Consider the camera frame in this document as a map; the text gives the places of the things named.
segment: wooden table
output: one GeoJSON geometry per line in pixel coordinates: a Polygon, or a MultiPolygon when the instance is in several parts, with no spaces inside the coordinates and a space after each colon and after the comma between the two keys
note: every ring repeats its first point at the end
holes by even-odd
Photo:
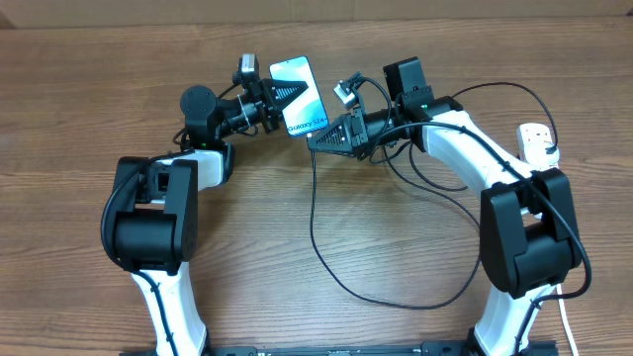
{"type": "MultiPolygon", "coordinates": [[[[567,303],[583,354],[629,355],[633,345],[633,19],[414,21],[180,26],[0,32],[0,354],[116,355],[154,345],[143,298],[106,257],[99,220],[117,160],[174,149],[178,100],[190,85],[217,93],[237,60],[305,54],[332,118],[335,81],[417,55],[436,95],[509,80],[549,105],[561,136],[594,282],[567,303]]],[[[384,106],[363,89],[369,110],[384,106]]],[[[514,131],[545,122],[514,88],[460,98],[483,131],[516,152],[514,131]]],[[[282,132],[231,137],[228,184],[199,198],[192,262],[198,310],[217,346],[412,344],[464,338],[484,309],[480,271],[439,311],[355,300],[319,264],[308,231],[312,170],[302,139],[282,132]]],[[[438,161],[415,154],[434,180],[457,185],[438,161]]],[[[397,167],[412,178],[407,159],[397,167]]],[[[449,203],[416,191],[388,168],[317,157],[316,239],[354,291],[425,305],[459,290],[478,233],[449,203]]],[[[452,194],[478,214],[472,193],[452,194]]],[[[573,271],[566,290],[577,288],[573,271]]],[[[531,333],[567,340],[558,306],[531,333]]]]}

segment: phone screen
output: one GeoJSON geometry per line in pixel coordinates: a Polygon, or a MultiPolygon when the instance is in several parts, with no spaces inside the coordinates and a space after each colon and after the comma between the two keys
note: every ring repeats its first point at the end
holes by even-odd
{"type": "Polygon", "coordinates": [[[274,80],[303,80],[308,83],[308,89],[283,110],[289,135],[307,134],[327,127],[327,114],[307,57],[300,56],[272,64],[270,77],[274,80]]]}

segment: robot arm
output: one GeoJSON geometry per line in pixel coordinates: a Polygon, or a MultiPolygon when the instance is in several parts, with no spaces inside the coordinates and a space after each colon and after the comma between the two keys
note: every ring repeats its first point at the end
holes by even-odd
{"type": "Polygon", "coordinates": [[[161,157],[123,157],[113,194],[102,217],[102,243],[117,265],[133,273],[156,331],[156,349],[130,355],[211,355],[209,333],[193,297],[188,261],[197,243],[198,192],[225,183],[234,149],[223,139],[261,124],[279,129],[283,109],[307,88],[306,82],[259,78],[254,54],[245,54],[233,75],[243,94],[216,97],[204,86],[183,93],[182,152],[161,157]],[[291,95],[277,90],[292,86],[291,95]],[[162,210],[137,205],[162,205],[162,210]]]}
{"type": "MultiPolygon", "coordinates": [[[[493,283],[484,316],[471,332],[468,347],[481,355],[513,354],[516,335],[532,301],[549,295],[581,262],[569,232],[544,211],[525,182],[537,187],[578,235],[569,180],[558,169],[538,172],[539,167],[507,153],[473,124],[453,98],[434,99],[417,58],[383,69],[395,108],[371,114],[353,108],[351,114],[342,115],[310,137],[308,147],[314,152],[363,159],[378,145],[411,139],[466,183],[482,204],[480,253],[493,283]],[[524,179],[511,174],[509,167],[524,179]],[[524,226],[522,215],[527,213],[543,213],[542,222],[524,226]]],[[[362,103],[354,97],[357,92],[350,94],[347,87],[353,83],[343,81],[334,89],[343,104],[353,107],[362,103]]],[[[527,335],[535,317],[536,312],[527,322],[519,350],[528,346],[527,335]]]]}

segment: wire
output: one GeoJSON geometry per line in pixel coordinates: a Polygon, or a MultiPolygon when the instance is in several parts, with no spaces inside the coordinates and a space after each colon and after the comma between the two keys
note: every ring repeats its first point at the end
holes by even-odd
{"type": "MultiPolygon", "coordinates": [[[[387,119],[385,120],[385,124],[380,130],[380,134],[383,134],[387,130],[387,127],[389,126],[389,123],[392,120],[392,99],[389,97],[389,94],[387,94],[387,91],[385,91],[385,88],[383,88],[382,85],[380,85],[376,80],[372,78],[361,76],[361,77],[358,77],[355,82],[361,82],[361,83],[368,82],[372,84],[373,86],[375,86],[378,90],[380,90],[381,94],[383,94],[383,96],[385,97],[385,100],[387,101],[387,119]]],[[[359,105],[361,106],[361,110],[363,111],[363,116],[364,116],[365,104],[363,103],[363,98],[360,94],[358,94],[358,91],[356,91],[356,89],[354,89],[353,87],[352,87],[352,92],[358,98],[358,102],[359,102],[359,105]]],[[[365,152],[362,152],[359,154],[358,160],[363,160],[367,158],[368,156],[370,156],[374,152],[374,148],[378,146],[378,142],[380,141],[376,138],[365,152]]]]}
{"type": "Polygon", "coordinates": [[[513,87],[517,87],[517,88],[521,88],[523,90],[525,90],[526,92],[528,92],[530,95],[532,95],[534,97],[534,99],[536,99],[536,101],[541,105],[541,108],[543,108],[543,111],[545,112],[545,115],[547,115],[547,119],[549,119],[550,124],[552,125],[552,131],[554,132],[554,145],[547,148],[547,153],[548,154],[552,154],[554,152],[556,152],[556,149],[558,148],[558,132],[556,131],[556,124],[554,124],[554,119],[552,118],[552,114],[550,113],[550,111],[547,109],[547,106],[545,105],[545,103],[543,102],[543,100],[541,100],[541,98],[539,98],[538,95],[536,95],[536,93],[534,93],[531,89],[521,85],[521,84],[516,84],[516,83],[511,83],[511,82],[492,82],[492,83],[484,83],[484,84],[478,84],[478,85],[474,85],[472,87],[468,87],[465,89],[462,89],[460,91],[458,91],[457,93],[452,95],[452,98],[455,99],[455,97],[457,97],[458,95],[462,94],[462,93],[466,93],[467,91],[473,90],[473,89],[477,89],[477,88],[483,88],[483,87],[487,87],[487,86],[497,86],[497,85],[507,85],[507,86],[513,86],[513,87]]]}
{"type": "MultiPolygon", "coordinates": [[[[332,276],[334,281],[336,281],[336,283],[343,290],[345,290],[345,292],[347,292],[350,295],[358,298],[361,301],[365,301],[365,302],[369,302],[369,303],[373,303],[373,304],[377,304],[377,305],[381,305],[381,306],[392,307],[392,308],[399,308],[399,309],[405,309],[405,310],[412,310],[412,311],[429,311],[429,310],[435,310],[435,309],[439,309],[439,308],[448,306],[449,304],[451,304],[455,300],[457,300],[464,293],[464,291],[466,291],[466,289],[468,288],[469,284],[471,283],[471,281],[475,277],[475,273],[477,272],[477,269],[479,268],[480,261],[481,261],[481,259],[479,257],[477,258],[477,263],[475,264],[475,268],[473,269],[473,273],[471,274],[470,278],[468,279],[468,281],[466,282],[464,287],[462,287],[462,289],[455,296],[453,296],[453,298],[449,299],[446,302],[443,302],[443,303],[440,303],[440,304],[437,304],[437,305],[433,305],[433,306],[409,306],[409,305],[401,305],[401,304],[391,303],[391,302],[377,301],[377,300],[373,300],[373,299],[370,299],[370,298],[367,298],[367,297],[360,296],[360,295],[356,294],[355,292],[353,292],[352,290],[350,290],[349,288],[347,288],[336,277],[334,272],[332,272],[332,270],[329,268],[329,266],[327,265],[327,263],[325,262],[323,257],[320,255],[320,252],[318,252],[317,243],[315,242],[315,230],[314,230],[314,227],[315,227],[315,201],[317,199],[317,161],[315,159],[315,153],[314,152],[312,152],[312,159],[313,159],[313,201],[312,201],[312,208],[311,208],[311,211],[310,211],[310,239],[311,239],[311,241],[313,243],[313,248],[315,250],[316,257],[318,257],[318,259],[320,260],[320,263],[323,265],[323,267],[325,267],[327,272],[329,272],[329,275],[332,276]]],[[[477,225],[477,227],[479,227],[479,222],[477,222],[477,219],[464,206],[462,206],[459,202],[455,201],[451,197],[448,197],[448,196],[446,196],[446,195],[444,195],[442,193],[435,192],[435,191],[430,190],[430,189],[425,188],[425,187],[420,187],[420,186],[417,186],[417,187],[420,188],[420,189],[423,189],[423,190],[430,191],[431,193],[439,195],[440,197],[443,197],[445,199],[448,199],[453,204],[457,205],[460,209],[462,209],[464,212],[466,212],[466,214],[471,218],[471,220],[473,220],[473,222],[477,225]]]]}
{"type": "Polygon", "coordinates": [[[183,150],[189,148],[189,142],[186,139],[187,137],[187,128],[182,128],[175,136],[174,138],[171,139],[172,142],[174,142],[175,145],[180,147],[180,151],[182,152],[183,150]]]}
{"type": "Polygon", "coordinates": [[[417,169],[417,166],[415,165],[415,161],[413,161],[413,145],[411,145],[411,147],[408,149],[408,161],[411,163],[411,168],[413,168],[413,171],[415,171],[415,174],[417,174],[418,177],[420,177],[424,182],[426,182],[426,184],[430,185],[433,188],[437,188],[443,191],[447,191],[447,192],[461,192],[461,191],[465,191],[468,189],[467,186],[461,187],[461,188],[448,188],[448,187],[444,187],[441,186],[437,183],[432,182],[430,179],[426,178],[422,172],[419,171],[419,169],[417,169]]]}
{"type": "Polygon", "coordinates": [[[241,131],[241,132],[235,132],[236,134],[243,134],[246,137],[255,137],[257,136],[257,134],[259,134],[259,128],[257,126],[253,126],[255,128],[255,132],[254,133],[247,133],[246,131],[250,128],[246,128],[246,130],[241,131]]]}
{"type": "Polygon", "coordinates": [[[147,284],[149,284],[151,292],[154,293],[154,296],[156,297],[156,304],[158,305],[158,311],[160,313],[160,320],[162,322],[162,326],[165,328],[165,334],[167,335],[167,341],[171,346],[171,352],[174,354],[174,356],[178,356],[176,342],[174,341],[174,335],[169,330],[169,323],[167,322],[167,312],[165,312],[165,305],[162,303],[162,298],[160,298],[160,290],[158,289],[158,285],[156,284],[156,282],[154,282],[154,280],[151,279],[151,277],[143,272],[136,271],[133,272],[133,274],[136,274],[137,276],[143,278],[147,282],[147,284]]]}
{"type": "Polygon", "coordinates": [[[378,136],[378,139],[380,139],[380,138],[382,138],[382,137],[384,137],[384,136],[386,136],[388,134],[392,134],[392,133],[394,133],[396,131],[400,131],[400,130],[404,130],[404,129],[408,129],[408,128],[424,127],[424,126],[439,127],[439,128],[444,128],[444,129],[451,129],[451,130],[458,131],[458,132],[460,132],[462,134],[467,134],[468,136],[473,138],[500,165],[502,165],[503,168],[507,172],[512,174],[517,180],[519,180],[526,187],[528,187],[530,189],[530,191],[532,191],[532,193],[536,196],[536,199],[545,208],[545,210],[547,212],[549,212],[554,217],[554,219],[559,224],[561,224],[563,226],[563,228],[568,232],[568,234],[572,237],[572,244],[579,250],[579,252],[581,254],[581,258],[583,260],[583,264],[585,265],[585,282],[575,292],[566,293],[566,294],[563,294],[563,295],[558,295],[557,294],[557,295],[541,296],[541,297],[536,298],[536,299],[534,299],[532,301],[532,303],[530,304],[530,307],[528,308],[527,313],[525,314],[525,318],[523,319],[523,322],[521,323],[521,326],[519,328],[518,334],[516,336],[516,343],[515,343],[515,347],[514,347],[514,353],[516,355],[518,355],[519,354],[519,348],[520,348],[520,340],[523,337],[523,333],[525,333],[525,330],[527,329],[527,324],[529,323],[529,320],[532,318],[532,314],[534,313],[534,309],[536,309],[537,307],[540,308],[540,304],[543,303],[543,302],[546,302],[546,301],[577,298],[577,297],[583,295],[588,290],[589,286],[591,285],[592,273],[591,273],[591,264],[590,264],[589,258],[587,256],[587,252],[585,251],[585,247],[581,243],[581,240],[578,238],[576,233],[567,224],[565,219],[563,219],[561,214],[556,210],[556,208],[552,205],[552,203],[543,195],[543,193],[541,193],[534,186],[534,184],[532,184],[532,182],[530,182],[529,180],[525,179],[525,177],[523,177],[520,173],[518,173],[508,162],[504,161],[503,158],[483,138],[478,136],[476,133],[473,133],[470,130],[466,129],[465,127],[458,127],[458,126],[455,126],[455,125],[449,125],[449,124],[444,124],[444,123],[434,123],[434,122],[413,123],[413,124],[402,125],[402,126],[399,126],[397,128],[391,129],[391,130],[389,130],[389,131],[387,131],[385,133],[382,133],[382,134],[380,134],[378,136]]]}
{"type": "MultiPolygon", "coordinates": [[[[561,284],[556,285],[556,293],[559,295],[563,294],[563,288],[561,284]]],[[[570,328],[570,323],[567,320],[567,312],[565,311],[565,301],[562,299],[558,300],[558,307],[561,310],[561,319],[563,320],[563,327],[565,328],[565,334],[567,335],[567,339],[570,341],[570,348],[572,349],[573,356],[579,356],[578,347],[576,347],[576,341],[574,341],[574,335],[572,334],[572,329],[570,328]]]]}
{"type": "Polygon", "coordinates": [[[220,95],[218,95],[218,99],[221,99],[224,95],[230,93],[231,90],[237,88],[238,84],[232,84],[231,86],[229,86],[227,89],[225,89],[224,92],[220,93],[220,95]]]}
{"type": "Polygon", "coordinates": [[[388,159],[394,159],[394,158],[398,157],[398,156],[399,156],[399,155],[403,152],[403,150],[405,150],[405,148],[407,148],[407,146],[408,146],[408,145],[410,145],[410,144],[411,144],[411,141],[407,141],[407,142],[405,142],[403,145],[401,145],[401,146],[398,148],[398,150],[396,151],[396,153],[392,154],[391,156],[389,156],[389,157],[388,157],[388,156],[385,156],[385,158],[383,158],[383,159],[381,159],[381,160],[378,160],[378,161],[373,161],[373,160],[372,160],[372,158],[374,158],[374,154],[375,154],[375,153],[376,153],[376,151],[378,150],[378,147],[376,147],[376,148],[374,149],[374,151],[372,152],[372,154],[369,156],[369,161],[370,161],[372,164],[379,164],[379,163],[384,163],[384,162],[387,162],[387,160],[388,160],[388,159]]]}

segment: cable clip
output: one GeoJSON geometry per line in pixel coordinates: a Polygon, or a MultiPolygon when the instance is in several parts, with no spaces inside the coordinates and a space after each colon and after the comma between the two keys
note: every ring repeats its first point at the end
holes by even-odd
{"type": "Polygon", "coordinates": [[[541,310],[541,305],[539,302],[535,303],[534,300],[530,300],[530,303],[532,304],[532,306],[534,306],[536,309],[541,310]]]}
{"type": "Polygon", "coordinates": [[[149,290],[150,290],[152,293],[158,293],[158,292],[160,292],[160,290],[158,289],[158,287],[160,287],[160,283],[156,284],[156,286],[155,286],[155,287],[151,287],[149,290]]]}
{"type": "Polygon", "coordinates": [[[508,168],[512,167],[510,162],[505,161],[504,163],[500,163],[501,167],[503,167],[503,172],[505,172],[508,168]]]}

